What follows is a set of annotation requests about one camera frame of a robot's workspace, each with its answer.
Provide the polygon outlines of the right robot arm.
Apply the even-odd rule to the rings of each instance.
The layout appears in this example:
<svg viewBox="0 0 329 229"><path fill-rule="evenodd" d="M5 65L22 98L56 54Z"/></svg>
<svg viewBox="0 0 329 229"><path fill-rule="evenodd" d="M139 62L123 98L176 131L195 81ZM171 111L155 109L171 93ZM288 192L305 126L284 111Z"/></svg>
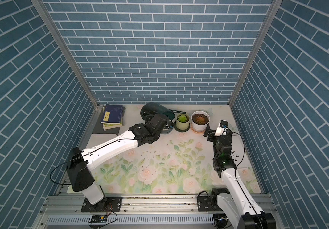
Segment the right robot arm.
<svg viewBox="0 0 329 229"><path fill-rule="evenodd" d="M256 203L240 178L231 156L233 134L226 126L217 130L207 126L204 131L204 137L213 143L214 170L225 183L225 188L212 189L212 205L223 211L234 229L275 229L274 216Z"/></svg>

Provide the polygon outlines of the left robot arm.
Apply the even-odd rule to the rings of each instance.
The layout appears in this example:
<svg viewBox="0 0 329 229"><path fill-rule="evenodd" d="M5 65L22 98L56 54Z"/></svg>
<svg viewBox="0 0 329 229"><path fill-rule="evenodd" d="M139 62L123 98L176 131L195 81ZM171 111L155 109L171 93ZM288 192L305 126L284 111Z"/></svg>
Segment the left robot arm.
<svg viewBox="0 0 329 229"><path fill-rule="evenodd" d="M92 171L120 153L143 144L152 144L160 138L164 128L171 125L173 122L168 116L155 114L146 123L135 124L123 134L105 143L83 150L73 148L66 166L73 191L81 192L92 205L104 203L105 194L95 181Z"/></svg>

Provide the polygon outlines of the dark green watering can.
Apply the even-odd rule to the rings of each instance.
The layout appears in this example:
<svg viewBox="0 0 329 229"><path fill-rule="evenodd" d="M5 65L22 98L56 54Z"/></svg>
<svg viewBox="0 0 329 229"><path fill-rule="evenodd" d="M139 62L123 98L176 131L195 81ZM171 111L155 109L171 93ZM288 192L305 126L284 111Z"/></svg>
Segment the dark green watering can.
<svg viewBox="0 0 329 229"><path fill-rule="evenodd" d="M170 121L173 121L176 114L186 114L186 112L168 109L155 102L147 103L140 111L140 115L145 122L148 122L156 114L164 114L170 119Z"/></svg>

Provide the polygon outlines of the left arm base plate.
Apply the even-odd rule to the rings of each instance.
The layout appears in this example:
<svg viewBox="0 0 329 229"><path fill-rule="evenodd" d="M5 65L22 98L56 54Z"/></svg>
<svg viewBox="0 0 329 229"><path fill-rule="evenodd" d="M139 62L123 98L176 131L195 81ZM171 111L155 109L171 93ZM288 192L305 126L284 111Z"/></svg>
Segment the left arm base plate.
<svg viewBox="0 0 329 229"><path fill-rule="evenodd" d="M81 212L96 213L113 211L117 213L120 212L122 199L122 197L104 197L101 201L93 205L85 198Z"/></svg>

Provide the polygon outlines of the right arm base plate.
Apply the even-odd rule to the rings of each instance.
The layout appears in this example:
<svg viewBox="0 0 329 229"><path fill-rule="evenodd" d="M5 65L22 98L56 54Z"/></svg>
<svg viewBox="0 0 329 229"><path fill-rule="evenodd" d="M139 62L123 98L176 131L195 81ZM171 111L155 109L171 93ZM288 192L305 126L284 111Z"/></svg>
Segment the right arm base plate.
<svg viewBox="0 0 329 229"><path fill-rule="evenodd" d="M208 196L197 197L197 209L199 212L223 212L221 208L212 203Z"/></svg>

